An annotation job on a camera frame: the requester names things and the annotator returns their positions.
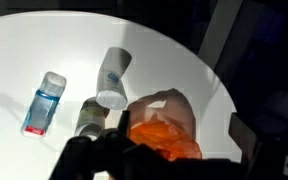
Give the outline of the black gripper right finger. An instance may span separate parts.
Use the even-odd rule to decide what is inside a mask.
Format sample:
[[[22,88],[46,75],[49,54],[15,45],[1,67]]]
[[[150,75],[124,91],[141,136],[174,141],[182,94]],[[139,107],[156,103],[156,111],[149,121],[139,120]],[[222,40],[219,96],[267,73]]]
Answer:
[[[231,114],[229,135],[242,152],[241,162],[243,164],[249,163],[254,157],[258,138],[255,132],[238,116],[237,113]]]

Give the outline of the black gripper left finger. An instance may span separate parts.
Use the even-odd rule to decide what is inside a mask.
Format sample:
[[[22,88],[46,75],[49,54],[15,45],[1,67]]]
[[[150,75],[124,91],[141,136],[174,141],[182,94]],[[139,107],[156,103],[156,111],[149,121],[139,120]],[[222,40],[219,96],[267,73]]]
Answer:
[[[128,110],[125,110],[122,112],[120,116],[120,120],[118,123],[118,130],[121,133],[126,134],[128,132],[129,125],[130,125],[130,112]]]

